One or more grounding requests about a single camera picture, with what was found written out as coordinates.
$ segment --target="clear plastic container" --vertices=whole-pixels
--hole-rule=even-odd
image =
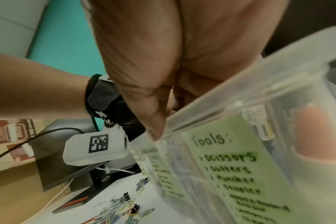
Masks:
[[[196,223],[336,224],[336,27],[234,76],[132,152],[163,200]]]

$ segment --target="white device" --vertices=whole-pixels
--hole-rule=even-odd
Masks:
[[[121,126],[103,126],[101,132],[77,134],[65,145],[63,160],[68,165],[85,166],[126,157],[128,139]]]

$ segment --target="forearm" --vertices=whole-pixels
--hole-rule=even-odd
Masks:
[[[88,117],[89,77],[0,54],[0,118]]]

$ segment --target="white cable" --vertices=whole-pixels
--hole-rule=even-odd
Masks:
[[[107,171],[107,170],[117,170],[117,171],[122,171],[122,172],[126,172],[126,173],[132,173],[134,174],[135,172],[132,172],[132,171],[128,171],[128,170],[124,170],[124,169],[115,169],[115,168],[100,168],[100,167],[97,167],[96,169],[98,170],[104,170],[104,171]]]
[[[39,214],[40,212],[42,212],[45,208],[47,208],[60,194],[62,194],[68,187],[69,187],[69,185],[72,183],[72,181],[73,181],[73,179],[67,184],[67,186],[65,187],[65,188],[63,188],[61,191],[60,191],[60,193],[58,193],[53,199],[51,199],[50,201],[49,201],[49,203],[47,203],[46,205],[45,205],[45,207],[43,207],[39,212],[37,212],[35,215],[33,215],[33,216],[31,216],[30,218],[28,218],[27,220],[25,220],[24,222],[22,222],[21,224],[23,224],[23,223],[25,223],[25,222],[27,222],[27,221],[29,221],[30,219],[32,219],[34,216],[36,216],[37,214]]]

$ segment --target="black cable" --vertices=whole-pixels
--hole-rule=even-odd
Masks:
[[[30,141],[32,141],[32,140],[40,137],[40,136],[46,135],[46,134],[54,132],[54,131],[60,131],[60,130],[75,130],[75,131],[78,131],[81,134],[84,134],[84,131],[82,131],[81,129],[78,129],[78,128],[57,128],[57,129],[53,129],[53,130],[49,130],[49,131],[44,131],[44,132],[41,132],[40,134],[37,134],[34,137],[31,137],[31,138],[25,140],[24,142],[19,143],[19,144],[13,146],[12,148],[8,149],[4,153],[0,154],[0,158],[2,158],[3,156],[5,156],[6,154],[10,153],[11,151],[16,150],[20,146],[22,146],[22,145],[24,145],[24,144],[26,144],[26,143],[28,143],[28,142],[30,142]]]

